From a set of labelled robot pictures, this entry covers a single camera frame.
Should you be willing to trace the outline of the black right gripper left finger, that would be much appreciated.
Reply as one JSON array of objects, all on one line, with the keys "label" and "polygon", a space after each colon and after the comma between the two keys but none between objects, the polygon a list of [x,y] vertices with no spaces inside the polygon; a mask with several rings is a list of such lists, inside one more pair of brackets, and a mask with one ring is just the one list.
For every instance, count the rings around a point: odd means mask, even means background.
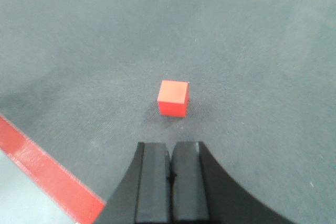
[{"label": "black right gripper left finger", "polygon": [[164,143],[139,142],[95,223],[170,223],[170,157]]}]

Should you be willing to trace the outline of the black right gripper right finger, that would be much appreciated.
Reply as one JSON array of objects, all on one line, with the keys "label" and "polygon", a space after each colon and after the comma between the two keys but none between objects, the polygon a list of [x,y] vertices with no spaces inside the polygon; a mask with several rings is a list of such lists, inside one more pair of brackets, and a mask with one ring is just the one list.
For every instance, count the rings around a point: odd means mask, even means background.
[{"label": "black right gripper right finger", "polygon": [[203,142],[177,142],[173,223],[291,223],[236,182]]}]

